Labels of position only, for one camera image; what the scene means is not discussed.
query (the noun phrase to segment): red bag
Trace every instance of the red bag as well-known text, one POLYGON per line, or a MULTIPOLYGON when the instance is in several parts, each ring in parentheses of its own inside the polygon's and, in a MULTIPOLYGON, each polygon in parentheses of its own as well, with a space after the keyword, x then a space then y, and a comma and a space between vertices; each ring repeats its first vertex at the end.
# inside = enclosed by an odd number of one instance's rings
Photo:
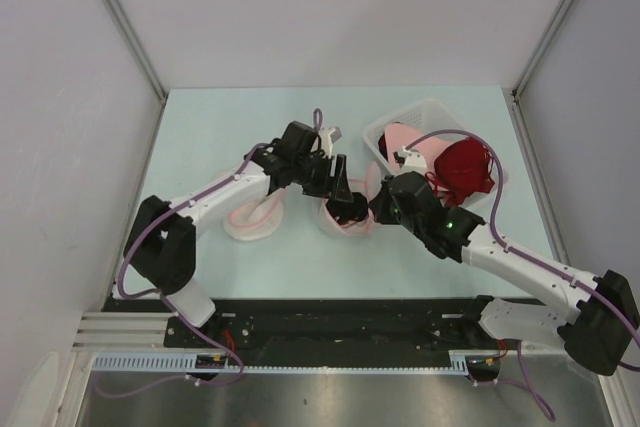
POLYGON ((479 141, 467 138, 447 147, 427 173, 436 195, 453 207, 462 204, 471 194, 491 192, 493 158, 479 141))

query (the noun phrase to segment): tabletop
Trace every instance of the tabletop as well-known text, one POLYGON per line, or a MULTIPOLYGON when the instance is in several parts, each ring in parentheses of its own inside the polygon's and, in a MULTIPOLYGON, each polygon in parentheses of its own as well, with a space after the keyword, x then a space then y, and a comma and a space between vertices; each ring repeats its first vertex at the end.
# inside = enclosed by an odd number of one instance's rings
MULTIPOLYGON (((442 102, 497 152, 509 173, 498 227, 513 240, 550 256, 533 188, 499 86, 391 86, 172 90, 141 199, 185 195, 237 166, 257 142, 280 136, 293 120, 312 125, 321 108, 325 126, 339 126, 335 152, 347 155, 349 177, 364 178, 374 160, 362 131, 375 119, 412 102, 442 102)), ((312 199, 292 186, 285 217, 271 236, 241 242, 222 223, 197 244, 196 279, 213 298, 446 298, 526 294, 502 279, 453 260, 440 260, 397 226, 362 238, 334 238, 312 215, 312 199)), ((489 216, 491 202, 472 210, 489 216)), ((150 284, 133 269, 128 292, 150 284)))

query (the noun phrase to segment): white wall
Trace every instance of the white wall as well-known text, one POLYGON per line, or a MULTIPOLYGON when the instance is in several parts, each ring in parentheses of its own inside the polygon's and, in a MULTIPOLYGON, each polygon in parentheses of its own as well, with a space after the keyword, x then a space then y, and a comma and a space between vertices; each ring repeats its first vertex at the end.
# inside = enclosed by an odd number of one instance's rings
POLYGON ((640 1, 579 0, 523 109, 572 263, 623 273, 640 303, 640 1))
POLYGON ((513 87, 560 0, 121 0, 165 87, 513 87))
POLYGON ((160 106, 101 0, 0 0, 0 425, 108 282, 160 106))

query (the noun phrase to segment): metal floor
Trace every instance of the metal floor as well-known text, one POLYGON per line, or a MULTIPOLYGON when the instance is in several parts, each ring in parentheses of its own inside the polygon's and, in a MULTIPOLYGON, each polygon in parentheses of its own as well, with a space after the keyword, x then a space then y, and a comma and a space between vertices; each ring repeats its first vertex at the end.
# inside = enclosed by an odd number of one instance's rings
MULTIPOLYGON (((509 356, 501 377, 521 380, 509 356)), ((528 359, 534 385, 558 426, 606 427, 611 420, 595 375, 566 358, 528 359)), ((103 390, 141 387, 158 374, 104 373, 103 390)), ((416 375, 247 376, 224 388, 170 382, 136 397, 87 392, 78 427, 375 427, 550 425, 531 396, 510 386, 474 388, 463 377, 416 375)))

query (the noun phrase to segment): red cloth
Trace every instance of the red cloth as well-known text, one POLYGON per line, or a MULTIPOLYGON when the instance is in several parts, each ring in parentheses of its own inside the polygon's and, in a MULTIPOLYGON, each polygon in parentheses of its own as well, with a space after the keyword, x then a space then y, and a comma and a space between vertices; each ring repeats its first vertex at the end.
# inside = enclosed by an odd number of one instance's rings
POLYGON ((448 206, 462 204, 475 192, 491 192, 495 182, 491 178, 493 159, 489 151, 475 139, 467 138, 447 147, 436 159, 435 175, 427 173, 436 195, 448 206))

